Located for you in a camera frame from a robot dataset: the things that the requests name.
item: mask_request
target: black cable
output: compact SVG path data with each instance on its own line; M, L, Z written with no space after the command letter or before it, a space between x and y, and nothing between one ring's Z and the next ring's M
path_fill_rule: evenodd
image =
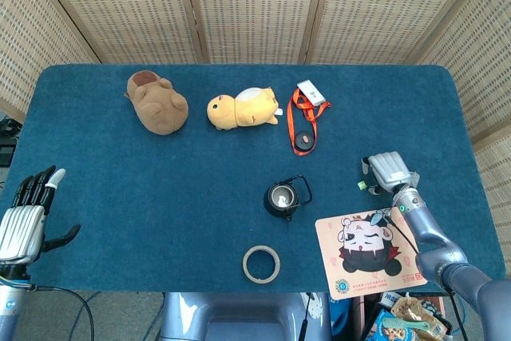
M96 293L93 293L88 299L85 300L86 303L89 303L94 297L96 297L100 293L101 293L101 291L97 291ZM68 341L71 341L71 339L73 338L74 331L75 331L75 329L76 329L76 327L78 325L78 320L80 319L80 316L81 316L81 313L83 312L83 309L84 309L84 305L81 305L81 308L78 311L77 316L74 319L73 327L71 327L71 332L69 333Z
M387 221L392 224L392 226L394 228L396 228L398 230L399 233L401 233L401 236L403 236L405 238L406 241L408 241L408 244L410 244L410 246L412 247L412 249L414 250L415 253L418 254L418 250L416 249L416 247L412 244L412 242L410 241L410 239L408 237L406 237L406 235L402 232L401 229L398 228L398 226L395 224L395 222L389 217L386 218Z
M298 337L298 341L305 341L305 334L307 333L307 325L309 321L307 320L307 315L309 314L309 303L311 303L312 293L307 293L309 299L307 300L307 306L305 307L305 316L303 317L302 327L300 328L300 334Z
M154 316L154 319L151 322L151 325L149 325L148 330L145 332L145 335L144 335L144 338L142 339L142 341L147 341L147 339L149 337L149 333L151 333L151 330L153 329L154 324L158 321L158 319L160 318L161 312L163 311L163 306L165 303L165 294L163 292L161 292L161 294L163 296L163 300L161 301L160 309L158 310L157 314Z
M458 320L458 325L460 326L461 333L463 334L463 339L465 341L469 341L468 337L466 336L465 328L463 327L463 322L461 321L460 314L458 312L458 307L456 306L456 301L454 301L453 291L451 291L450 289L446 289L446 291L450 297L450 302L453 304L454 314L456 315L456 319Z
M365 303L365 301L360 301L359 303L357 303L355 305L355 307L351 307L350 308L350 313L348 314L347 318L346 318L346 324L350 323L350 320L351 320L351 317L353 316L353 314L355 313L355 311L358 309L358 307L360 305L362 305L363 303Z
M463 300L460 298L459 299L459 302L461 304L461 309L463 310L463 319L461 320L461 323L463 324L463 326L465 326L465 321L466 321L466 318L467 318L467 313L466 313L466 310L465 310L465 304L463 303ZM453 331L451 331L451 335L455 335L456 333L458 333L459 331L461 331L461 328L458 327L458 329L454 329Z
M81 301L83 306L85 307L87 314L89 315L89 322L90 322L90 341L94 341L94 320L93 320L93 314L90 311L90 307L87 304L87 302L81 297L79 294L77 294L75 291L70 291L69 289L64 289L63 287L44 287L44 286L37 286L35 288L36 291L62 291L64 293L67 293L68 295L72 295L73 297L76 297Z

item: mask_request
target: roll of tape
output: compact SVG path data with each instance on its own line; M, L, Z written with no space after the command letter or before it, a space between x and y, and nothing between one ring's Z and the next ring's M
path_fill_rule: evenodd
M273 257L273 261L275 262L275 269L273 270L273 273L271 274L271 276L269 276L267 279L263 279L263 280L257 279L253 275L251 275L250 272L248 271L248 268L247 268L248 257L250 257L252 255L252 253L257 252L257 251L263 251L263 252L269 253L270 256ZM248 249L247 253L245 253L245 256L243 256L243 272L245 272L246 277L248 277L248 279L250 281L252 281L253 283L268 284L271 281L273 281L280 272L279 255L277 255L277 252L275 252L270 247L267 247L266 245L256 245L255 247Z

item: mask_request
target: stuffed animal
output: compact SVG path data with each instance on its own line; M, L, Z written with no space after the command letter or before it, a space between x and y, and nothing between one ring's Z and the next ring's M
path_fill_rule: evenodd
M228 95L215 97L208 104L208 118L216 129L277 124L274 116L277 108L279 103L271 88L248 88L236 98Z
M151 71L140 71L128 80L125 96L149 131L168 135L181 128L188 117L188 103L170 81Z

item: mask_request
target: cartoon character print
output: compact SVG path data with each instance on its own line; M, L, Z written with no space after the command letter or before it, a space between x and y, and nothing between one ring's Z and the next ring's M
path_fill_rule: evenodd
M349 273L385 270L387 275L396 276L401 271L401 263L395 257L401 252L392 245L393 233L387 222L381 219L372 224L373 216L343 219L343 230L338 235L343 243L339 249L343 268Z
M403 341L406 337L404 329L395 329L393 327L384 327L382 329L383 334L389 339L389 341Z

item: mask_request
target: blue tablecloth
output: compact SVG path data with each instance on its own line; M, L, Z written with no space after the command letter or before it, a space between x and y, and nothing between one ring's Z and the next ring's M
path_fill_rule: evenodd
M188 100L189 118L161 137L123 96L133 73L150 69ZM271 86L285 109L310 79L332 107L319 140L297 157L279 124L217 131L206 105L222 93ZM297 129L310 129L295 111ZM1 209L18 183L51 164L67 170L47 238L75 223L66 247L30 268L37 284L136 291L325 291L318 218L383 208L390 196L360 192L360 158L398 150L421 174L419 189L438 223L492 277L504 263L449 73L404 65L59 65L40 76ZM313 202L291 223L263 207L269 185L304 174ZM278 278L250 282L241 261L252 246L280 255ZM268 266L253 263L254 274ZM434 291L433 284L415 290Z

